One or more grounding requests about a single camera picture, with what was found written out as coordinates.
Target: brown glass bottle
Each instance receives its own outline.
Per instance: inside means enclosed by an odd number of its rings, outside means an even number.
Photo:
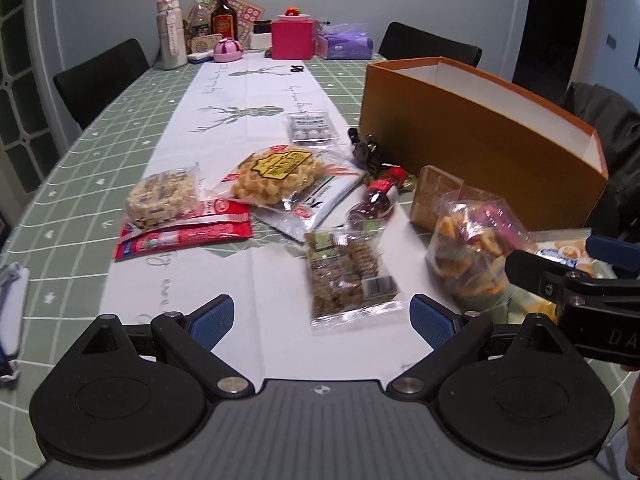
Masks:
[[[211,28],[214,34],[224,38],[238,39],[238,13],[229,5],[229,0],[218,0],[211,13]]]

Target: red snack package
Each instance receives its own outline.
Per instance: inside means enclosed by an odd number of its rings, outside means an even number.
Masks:
[[[132,224],[125,224],[114,259],[119,262],[142,254],[252,236],[247,205],[224,198],[203,200],[202,212],[197,216],[170,222],[157,229],[141,231]]]

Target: white table runner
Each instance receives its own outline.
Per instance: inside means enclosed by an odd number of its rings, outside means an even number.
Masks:
[[[286,113],[327,110],[340,147],[349,153],[347,124],[313,76],[292,73],[299,61],[248,54],[229,64],[207,63],[174,112],[145,170],[199,164],[207,185],[224,177],[247,155],[288,142]],[[329,215],[324,226],[342,224],[360,201],[357,189]],[[380,244],[383,259],[405,300],[423,292],[447,306],[424,263],[424,245],[401,208]],[[112,263],[100,312],[124,324],[149,322],[167,310],[189,313],[218,294],[236,307],[232,329],[214,353],[248,377],[259,390],[265,378],[297,380],[379,379],[384,386],[431,348],[405,322],[330,335],[312,335],[312,297],[306,261],[283,245],[268,244],[222,258],[203,248]]]

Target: open cardboard box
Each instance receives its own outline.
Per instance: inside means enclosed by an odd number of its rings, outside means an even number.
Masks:
[[[437,166],[504,197],[532,231],[583,225],[607,183],[591,126],[443,57],[370,64],[360,129],[413,174]]]

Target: white water bottle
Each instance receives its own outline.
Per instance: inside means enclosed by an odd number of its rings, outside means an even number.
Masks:
[[[162,68],[173,70],[187,64],[187,46],[184,44],[182,11],[179,0],[158,0],[158,37],[162,53]]]

